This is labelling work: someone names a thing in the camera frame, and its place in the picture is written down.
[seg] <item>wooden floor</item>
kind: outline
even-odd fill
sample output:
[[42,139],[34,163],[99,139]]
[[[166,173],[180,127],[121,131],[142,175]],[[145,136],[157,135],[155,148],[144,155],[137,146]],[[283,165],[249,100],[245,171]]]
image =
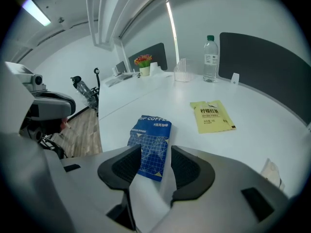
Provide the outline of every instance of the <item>wooden floor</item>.
[[95,110],[87,109],[68,122],[71,129],[65,128],[61,134],[53,136],[70,157],[92,155],[102,152],[98,117]]

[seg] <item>yellow packet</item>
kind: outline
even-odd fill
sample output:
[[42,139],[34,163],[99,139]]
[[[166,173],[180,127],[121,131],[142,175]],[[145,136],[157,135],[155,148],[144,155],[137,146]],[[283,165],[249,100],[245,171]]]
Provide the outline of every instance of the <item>yellow packet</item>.
[[235,129],[223,104],[219,100],[212,102],[192,102],[199,133],[211,133]]

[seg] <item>curved desk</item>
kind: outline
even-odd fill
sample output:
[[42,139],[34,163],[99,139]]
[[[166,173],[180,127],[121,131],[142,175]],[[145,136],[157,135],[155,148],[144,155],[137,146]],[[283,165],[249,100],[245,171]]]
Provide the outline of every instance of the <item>curved desk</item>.
[[[254,90],[223,80],[206,83],[201,76],[188,83],[175,82],[173,75],[133,77],[110,88],[102,82],[99,99],[103,151],[126,146],[141,115],[157,116],[172,123],[168,150],[171,145],[203,150],[239,160],[257,172],[270,158],[279,168],[289,197],[299,193],[305,182],[311,134],[291,112]],[[190,102],[203,100],[220,100],[237,128],[199,134]],[[166,161],[170,163],[169,151]],[[147,230],[151,221],[159,221],[168,212],[176,189],[173,183],[173,171],[167,163],[161,183],[136,175],[131,201],[138,228],[144,223],[141,228]]]

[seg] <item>fluorescent light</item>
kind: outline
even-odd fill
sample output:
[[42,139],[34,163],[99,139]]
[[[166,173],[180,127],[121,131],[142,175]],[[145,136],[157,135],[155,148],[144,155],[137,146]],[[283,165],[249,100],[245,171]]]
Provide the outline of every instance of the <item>fluorescent light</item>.
[[172,26],[172,31],[173,31],[173,37],[174,37],[174,43],[175,43],[175,52],[176,52],[176,63],[178,64],[179,62],[179,53],[178,53],[178,44],[177,44],[177,35],[176,35],[176,30],[175,30],[175,25],[173,21],[173,15],[171,11],[171,7],[169,2],[166,2],[167,10],[169,12],[170,20],[171,20],[171,26]]
[[30,15],[36,18],[43,26],[47,26],[51,21],[42,13],[32,0],[26,0],[22,6]]

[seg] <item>bottle cap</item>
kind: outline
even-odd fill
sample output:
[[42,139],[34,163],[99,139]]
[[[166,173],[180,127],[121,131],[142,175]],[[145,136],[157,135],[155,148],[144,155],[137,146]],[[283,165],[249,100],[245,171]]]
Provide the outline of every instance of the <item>bottle cap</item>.
[[214,41],[214,36],[213,35],[208,35],[207,36],[208,41]]

